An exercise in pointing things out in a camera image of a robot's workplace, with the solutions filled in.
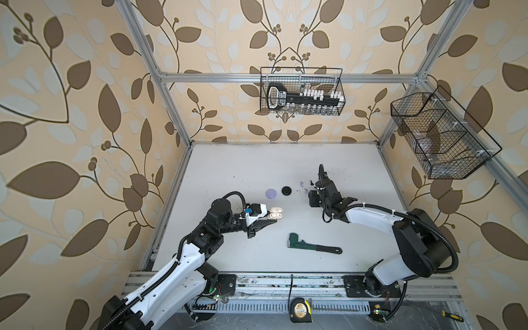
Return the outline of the white earbud charging case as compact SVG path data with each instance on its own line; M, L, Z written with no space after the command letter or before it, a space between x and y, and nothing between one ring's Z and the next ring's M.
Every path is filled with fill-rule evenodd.
M280 207L273 207L268 211L267 219L280 220L283 218L283 209Z

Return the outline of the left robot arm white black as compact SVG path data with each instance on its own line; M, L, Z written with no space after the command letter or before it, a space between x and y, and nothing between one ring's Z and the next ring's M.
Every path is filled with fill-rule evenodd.
M214 200L160 271L123 299L113 296L104 304L97 328L160 329L192 299L215 292L218 271L208 260L224 243L225 234L244 232L253 238L282 218L280 207L243 202L242 211L234 213L227 196Z

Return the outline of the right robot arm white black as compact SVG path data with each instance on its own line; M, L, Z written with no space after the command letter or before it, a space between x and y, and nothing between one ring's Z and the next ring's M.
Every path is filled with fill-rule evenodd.
M328 238L371 260L360 282L367 295L379 297L402 281L458 268L456 247L423 210L405 213L343 197L325 171L312 187L309 205L322 211Z

